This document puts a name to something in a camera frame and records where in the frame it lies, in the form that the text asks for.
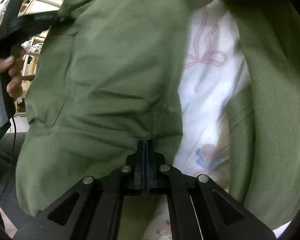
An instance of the metal bolt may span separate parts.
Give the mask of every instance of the metal bolt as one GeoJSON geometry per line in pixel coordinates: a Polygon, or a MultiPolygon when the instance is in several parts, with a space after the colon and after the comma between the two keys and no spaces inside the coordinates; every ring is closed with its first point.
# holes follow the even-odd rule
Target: metal bolt
{"type": "Polygon", "coordinates": [[[168,170],[170,170],[170,166],[167,165],[167,164],[162,164],[160,166],[160,170],[162,170],[162,171],[168,171],[168,170]]]}
{"type": "Polygon", "coordinates": [[[206,183],[206,182],[208,182],[208,180],[209,180],[209,177],[207,175],[200,175],[199,176],[199,181],[200,182],[206,183]]]}
{"type": "Polygon", "coordinates": [[[129,171],[131,171],[131,167],[129,165],[124,165],[121,167],[121,170],[123,172],[129,172],[129,171]]]}
{"type": "Polygon", "coordinates": [[[90,184],[91,182],[93,182],[93,177],[90,176],[84,177],[82,181],[84,184],[90,184]]]}

